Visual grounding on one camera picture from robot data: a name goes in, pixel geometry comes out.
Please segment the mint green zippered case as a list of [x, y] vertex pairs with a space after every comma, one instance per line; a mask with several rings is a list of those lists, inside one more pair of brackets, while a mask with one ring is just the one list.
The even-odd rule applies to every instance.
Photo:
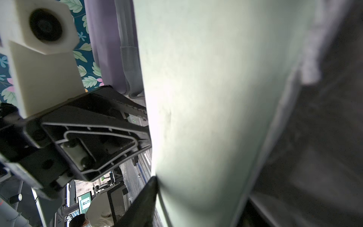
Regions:
[[165, 227], [234, 227], [284, 126], [318, 1], [134, 1]]

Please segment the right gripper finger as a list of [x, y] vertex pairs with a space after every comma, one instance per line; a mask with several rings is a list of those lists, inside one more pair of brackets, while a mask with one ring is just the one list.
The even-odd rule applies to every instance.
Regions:
[[158, 190], [157, 177], [152, 176], [114, 227], [152, 227]]

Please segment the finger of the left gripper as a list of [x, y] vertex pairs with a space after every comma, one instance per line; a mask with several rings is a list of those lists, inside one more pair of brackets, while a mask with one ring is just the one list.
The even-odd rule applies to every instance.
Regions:
[[99, 87], [85, 93], [71, 101], [71, 106], [100, 114], [111, 114], [114, 110], [140, 117], [145, 121], [148, 120], [147, 110], [144, 106], [133, 102], [111, 86]]

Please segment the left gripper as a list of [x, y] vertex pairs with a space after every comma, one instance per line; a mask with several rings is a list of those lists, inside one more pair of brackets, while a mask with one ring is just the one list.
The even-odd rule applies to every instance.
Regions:
[[60, 198], [70, 180], [94, 181], [151, 148], [148, 127], [129, 122], [41, 126], [1, 103], [1, 163], [48, 200]]

